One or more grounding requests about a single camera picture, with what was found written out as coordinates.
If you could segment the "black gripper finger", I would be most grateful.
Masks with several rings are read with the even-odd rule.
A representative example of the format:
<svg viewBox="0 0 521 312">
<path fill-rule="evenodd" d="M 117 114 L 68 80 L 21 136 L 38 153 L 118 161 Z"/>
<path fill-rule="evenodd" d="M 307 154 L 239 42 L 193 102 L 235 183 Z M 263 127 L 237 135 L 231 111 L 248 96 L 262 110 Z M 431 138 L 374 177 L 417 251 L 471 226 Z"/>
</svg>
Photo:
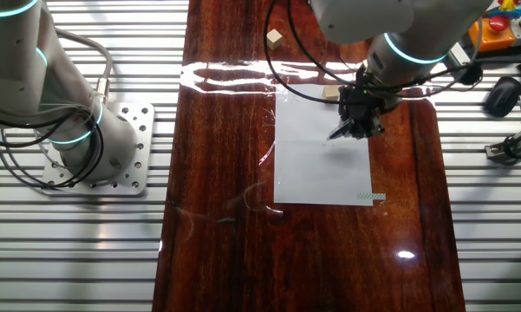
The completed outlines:
<svg viewBox="0 0 521 312">
<path fill-rule="evenodd" d="M 348 110 L 347 107 L 340 107 L 339 115 L 340 115 L 339 128 L 341 130 L 351 130 L 353 128 L 353 126 L 355 125 L 355 121 L 354 121 L 352 113 Z"/>
<path fill-rule="evenodd" d="M 355 137 L 358 140 L 378 136 L 384 132 L 385 127 L 377 115 L 364 116 L 355 120 Z"/>
</svg>

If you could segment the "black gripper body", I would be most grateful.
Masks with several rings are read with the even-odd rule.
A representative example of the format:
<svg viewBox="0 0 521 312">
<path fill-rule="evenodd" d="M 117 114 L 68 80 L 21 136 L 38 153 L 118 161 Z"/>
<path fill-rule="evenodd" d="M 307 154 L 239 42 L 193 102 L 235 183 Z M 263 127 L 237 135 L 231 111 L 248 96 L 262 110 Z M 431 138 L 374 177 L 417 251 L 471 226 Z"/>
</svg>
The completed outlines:
<svg viewBox="0 0 521 312">
<path fill-rule="evenodd" d="M 401 101 L 396 94 L 370 91 L 373 76 L 364 71 L 355 74 L 355 85 L 340 87 L 340 119 L 367 120 L 369 117 L 391 113 Z"/>
</svg>

